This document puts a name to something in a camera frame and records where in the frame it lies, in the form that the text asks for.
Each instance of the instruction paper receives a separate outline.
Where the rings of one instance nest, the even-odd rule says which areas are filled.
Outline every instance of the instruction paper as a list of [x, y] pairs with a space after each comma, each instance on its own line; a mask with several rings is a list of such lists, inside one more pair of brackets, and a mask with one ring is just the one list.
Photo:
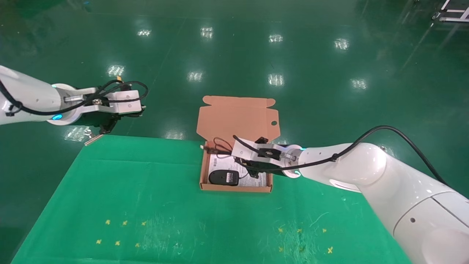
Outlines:
[[235, 159], [229, 155], [215, 155], [210, 154], [210, 163], [208, 168], [208, 174], [216, 170], [232, 170], [239, 172], [239, 184], [238, 186], [254, 186], [254, 187], [265, 187], [267, 186], [267, 174], [260, 172], [259, 178], [253, 178], [249, 175], [248, 171], [241, 165], [235, 162]]

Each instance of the robotic arm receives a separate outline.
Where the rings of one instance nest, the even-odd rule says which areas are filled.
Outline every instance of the robotic arm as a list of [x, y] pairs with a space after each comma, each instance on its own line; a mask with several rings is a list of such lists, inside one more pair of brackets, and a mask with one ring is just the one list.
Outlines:
[[[139, 97], [132, 84], [146, 89]], [[0, 125], [47, 121], [55, 125], [80, 122], [100, 126], [109, 133], [122, 116], [141, 116], [140, 99], [148, 88], [140, 82], [113, 80], [101, 87], [76, 89], [67, 84], [48, 84], [0, 65]]]
[[[301, 148], [235, 138], [232, 156], [277, 165], [290, 178], [303, 176], [362, 193], [413, 263], [469, 264], [469, 201], [379, 147], [357, 143], [334, 158], [352, 144]], [[301, 167], [308, 163], [314, 165]]]

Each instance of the green cloth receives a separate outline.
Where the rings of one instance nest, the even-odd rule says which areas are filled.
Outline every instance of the green cloth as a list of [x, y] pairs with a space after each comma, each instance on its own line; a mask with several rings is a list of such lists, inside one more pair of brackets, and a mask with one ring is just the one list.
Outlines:
[[12, 263], [409, 262], [360, 194], [276, 175], [271, 194], [200, 190], [200, 144], [84, 147]]

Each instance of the green floor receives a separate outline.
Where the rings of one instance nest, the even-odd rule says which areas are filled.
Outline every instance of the green floor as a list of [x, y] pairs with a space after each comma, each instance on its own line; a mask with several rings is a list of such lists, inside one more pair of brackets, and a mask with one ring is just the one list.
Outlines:
[[[274, 98], [281, 143], [335, 145], [393, 125], [469, 196], [469, 28], [431, 27], [438, 4], [0, 0], [0, 64], [77, 87], [100, 85], [110, 66], [124, 66], [124, 80], [151, 93], [144, 116], [122, 120], [116, 135], [201, 140], [197, 113], [208, 94]], [[1, 264], [83, 147], [70, 129], [0, 126]], [[390, 132], [369, 142], [429, 173]]]

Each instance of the cardboard box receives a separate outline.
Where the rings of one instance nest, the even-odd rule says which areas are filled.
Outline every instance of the cardboard box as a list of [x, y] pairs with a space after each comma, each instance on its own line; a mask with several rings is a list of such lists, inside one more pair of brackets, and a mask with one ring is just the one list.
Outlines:
[[[235, 144], [233, 135], [242, 139], [256, 141], [260, 137], [274, 140], [280, 136], [279, 112], [269, 109], [275, 104], [274, 99], [204, 96], [203, 106], [199, 111], [197, 134], [205, 140], [206, 146], [214, 147], [215, 137]], [[210, 154], [204, 151], [200, 172], [200, 188], [206, 191], [270, 193], [273, 186], [272, 174], [267, 174], [267, 186], [224, 186], [208, 181]]]

